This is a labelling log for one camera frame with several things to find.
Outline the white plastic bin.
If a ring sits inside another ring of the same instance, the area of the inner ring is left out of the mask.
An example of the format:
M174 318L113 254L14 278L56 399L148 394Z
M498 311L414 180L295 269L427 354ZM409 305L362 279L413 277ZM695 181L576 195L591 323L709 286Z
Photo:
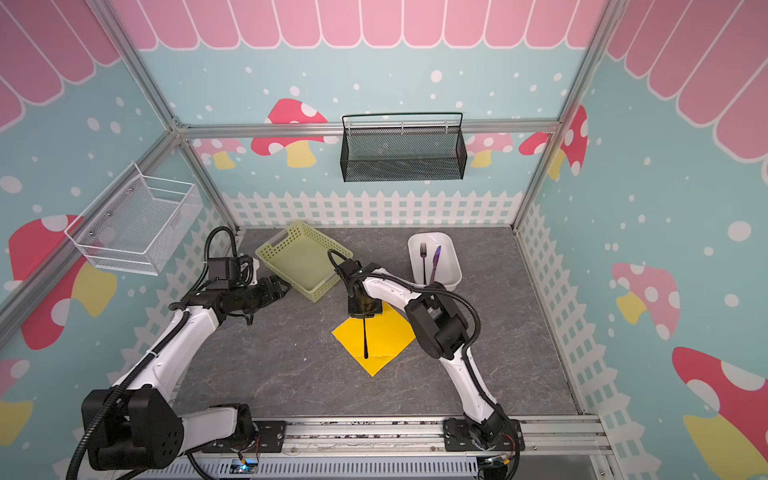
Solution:
M442 246L435 282L442 284L448 291L454 291L463 278L457 252L452 239L443 232L427 232L412 235L407 242L408 253L414 282L422 283L422 262L419 246L425 242L428 247L426 258L427 281L432 270L432 257L438 245Z

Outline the dark purple spoon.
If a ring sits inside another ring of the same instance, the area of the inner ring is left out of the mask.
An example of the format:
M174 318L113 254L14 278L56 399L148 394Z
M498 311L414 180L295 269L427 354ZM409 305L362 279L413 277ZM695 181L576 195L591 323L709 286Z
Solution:
M363 335L363 358L368 359L369 358L369 350L368 350L368 340L367 340L367 322L366 318L363 318L362 321L362 335Z

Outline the yellow paper napkin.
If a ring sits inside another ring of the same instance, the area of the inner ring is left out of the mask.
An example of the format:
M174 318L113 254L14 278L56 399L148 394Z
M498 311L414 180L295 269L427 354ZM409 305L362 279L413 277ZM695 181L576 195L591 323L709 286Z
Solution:
M369 358L364 359L361 320L348 318L332 334L374 377L414 341L415 335L408 321L396 309L383 303L383 313L366 320Z

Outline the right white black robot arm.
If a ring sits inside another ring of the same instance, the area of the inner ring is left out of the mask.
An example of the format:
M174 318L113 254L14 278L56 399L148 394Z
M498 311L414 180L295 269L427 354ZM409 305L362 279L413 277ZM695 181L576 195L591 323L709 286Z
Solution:
M461 400L470 438L480 449L523 450L521 435L489 393L473 359L471 346L479 338L481 321L466 299L436 283L412 284L376 264L363 268L347 260L334 270L365 316L376 303L405 314L420 347L446 370Z

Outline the dark purple fork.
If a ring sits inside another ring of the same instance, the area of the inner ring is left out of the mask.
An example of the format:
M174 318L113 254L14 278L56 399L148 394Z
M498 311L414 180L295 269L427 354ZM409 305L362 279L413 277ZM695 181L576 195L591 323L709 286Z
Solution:
M427 271L426 271L426 258L428 254L428 247L425 242L422 242L419 246L419 254L422 262L422 283L427 284Z

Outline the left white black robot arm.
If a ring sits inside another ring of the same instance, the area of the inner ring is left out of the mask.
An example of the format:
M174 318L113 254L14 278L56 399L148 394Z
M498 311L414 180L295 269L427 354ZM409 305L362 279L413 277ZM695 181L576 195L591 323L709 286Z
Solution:
M207 281L172 303L174 317L161 338L110 388L93 390L83 400L84 434L67 478L76 478L84 461L97 471L143 472L209 444L234 451L255 447L260 431L247 405L224 403L180 415L170 397L196 352L228 317L251 323L290 288L277 276L221 289Z

